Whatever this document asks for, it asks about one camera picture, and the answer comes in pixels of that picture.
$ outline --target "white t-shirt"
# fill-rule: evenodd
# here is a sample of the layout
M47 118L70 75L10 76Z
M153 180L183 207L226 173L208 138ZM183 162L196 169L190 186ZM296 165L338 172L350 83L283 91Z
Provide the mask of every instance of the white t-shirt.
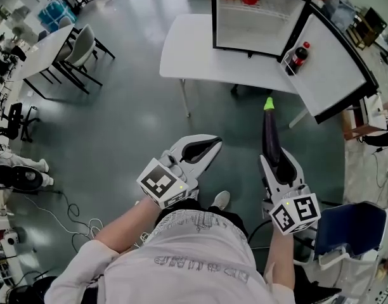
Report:
M121 256L99 241L86 243L45 302L80 303L100 274L99 304L295 303L291 289L264 282L243 232L210 212L172 212L144 246Z

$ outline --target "desk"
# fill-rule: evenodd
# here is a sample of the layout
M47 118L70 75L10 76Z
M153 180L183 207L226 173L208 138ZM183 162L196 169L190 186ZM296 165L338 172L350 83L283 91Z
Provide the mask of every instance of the desk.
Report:
M209 80L297 94L275 58L212 47L211 15L177 16L164 42L160 75L180 81L187 117L185 79Z
M360 109L342 112L342 131L346 141L387 130L386 116L379 94L360 100Z
M48 69L53 63L72 32L74 25L63 27L56 32L46 36L43 40L32 46L26 53L27 59L15 69L10 81L23 80L31 87L40 97L46 99L28 80L34 74Z

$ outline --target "fridge door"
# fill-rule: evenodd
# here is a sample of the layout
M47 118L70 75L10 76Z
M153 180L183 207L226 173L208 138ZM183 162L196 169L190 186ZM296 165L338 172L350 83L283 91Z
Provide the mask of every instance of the fridge door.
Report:
M354 101L376 93L377 81L359 54L335 25L310 6L304 28L280 65L318 123L341 112ZM310 43L307 60L294 75L286 67L294 51Z

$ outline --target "blue bin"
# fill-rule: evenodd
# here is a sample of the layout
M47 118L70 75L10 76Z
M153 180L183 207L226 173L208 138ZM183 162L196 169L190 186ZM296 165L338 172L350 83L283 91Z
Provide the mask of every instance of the blue bin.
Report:
M75 23L76 16L72 13L70 7L64 0L50 1L38 14L42 26L49 32L55 32L59 29L59 22L63 17L69 17Z

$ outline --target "concrete floor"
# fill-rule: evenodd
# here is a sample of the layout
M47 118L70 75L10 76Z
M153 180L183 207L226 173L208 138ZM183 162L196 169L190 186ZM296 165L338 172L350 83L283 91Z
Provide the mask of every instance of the concrete floor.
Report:
M378 90L382 102L387 102L388 65L380 57L380 48L373 44L363 51L358 51L378 81ZM346 142L345 201L354 203L367 200L378 204L382 208L388 208L388 179L386 173L388 169L388 149L376 153L378 168L376 158L373 155L376 149L375 146L361 144L356 140ZM388 258L388 228L384 244L380 250L380 256Z
M109 223L143 196L136 178L150 159L180 137L214 134L224 144L200 178L201 204L209 206L226 189L232 195L228 210L243 218L249 232L261 222L265 192L257 156L266 92L239 87L234 98L229 84L189 80L191 118L187 119L178 81L159 75L164 39L175 17L184 13L210 13L210 0L95 0L82 10L77 27L90 24L117 57L112 61L99 52L99 60L91 58L86 65L103 87L86 81L87 96L64 78L62 85L53 86L39 75L31 79L55 100L32 97L42 122L34 127L34 143L24 143L21 154L48 161L55 189L79 205L79 220L96 217ZM28 92L24 86L23 99ZM300 98L280 92L272 97L282 146L302 165L313 192L323 200L340 202L344 188L340 118L317 125L307 116L289 130L288 123L302 110ZM55 212L71 231L85 232L69 221L60 196L40 194L32 199ZM54 269L52 274L59 274L75 255L71 234L19 194L11 195L8 206L16 214L13 225L23 227L27 235L17 247L24 271ZM252 246L268 245L270 236L270 227L260 230ZM77 246L85 241L82 236L75 238ZM256 250L259 269L264 268L266 254Z

